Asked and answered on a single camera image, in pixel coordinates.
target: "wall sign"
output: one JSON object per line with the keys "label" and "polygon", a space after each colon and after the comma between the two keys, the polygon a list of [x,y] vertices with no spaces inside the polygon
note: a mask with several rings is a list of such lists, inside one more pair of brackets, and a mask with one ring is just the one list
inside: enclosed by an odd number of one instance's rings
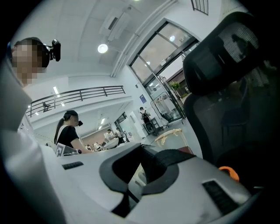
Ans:
{"label": "wall sign", "polygon": [[141,99],[142,103],[146,103],[147,102],[147,100],[145,99],[143,94],[140,96],[140,99]]}

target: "orange ring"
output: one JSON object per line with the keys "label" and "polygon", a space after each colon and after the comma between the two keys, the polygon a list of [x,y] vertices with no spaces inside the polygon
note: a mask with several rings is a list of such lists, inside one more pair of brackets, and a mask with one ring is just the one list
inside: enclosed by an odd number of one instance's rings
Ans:
{"label": "orange ring", "polygon": [[234,171],[233,168],[228,167],[228,166],[221,166],[221,167],[219,168],[219,170],[227,170],[227,171],[229,171],[229,175],[231,176],[231,178],[233,178],[234,180],[236,180],[236,181],[239,182],[239,176],[238,176],[238,174]]}

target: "metal railing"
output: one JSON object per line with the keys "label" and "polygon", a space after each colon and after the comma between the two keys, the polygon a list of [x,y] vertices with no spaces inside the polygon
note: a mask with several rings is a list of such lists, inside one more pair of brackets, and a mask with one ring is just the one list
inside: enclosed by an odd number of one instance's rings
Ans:
{"label": "metal railing", "polygon": [[208,16],[208,0],[191,0],[193,10],[198,10]]}
{"label": "metal railing", "polygon": [[100,96],[108,97],[115,94],[125,94],[123,86],[101,86],[62,92],[33,101],[28,106],[26,114],[32,117],[34,114],[47,112],[56,109],[58,106],[64,106],[67,103],[84,101],[85,99]]}

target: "chair headrest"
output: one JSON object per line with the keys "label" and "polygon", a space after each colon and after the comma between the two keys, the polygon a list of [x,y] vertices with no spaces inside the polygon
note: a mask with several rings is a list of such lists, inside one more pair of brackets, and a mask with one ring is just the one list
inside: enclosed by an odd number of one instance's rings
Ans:
{"label": "chair headrest", "polygon": [[264,41],[255,18],[228,15],[183,62],[185,80],[196,95],[218,91],[264,60]]}

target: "air conditioner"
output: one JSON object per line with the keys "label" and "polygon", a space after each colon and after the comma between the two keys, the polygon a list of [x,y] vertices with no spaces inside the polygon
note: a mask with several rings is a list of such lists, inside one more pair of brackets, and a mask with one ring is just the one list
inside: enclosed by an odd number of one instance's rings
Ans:
{"label": "air conditioner", "polygon": [[106,17],[99,33],[108,37],[108,41],[119,39],[130,21],[130,16],[121,10],[113,8]]}

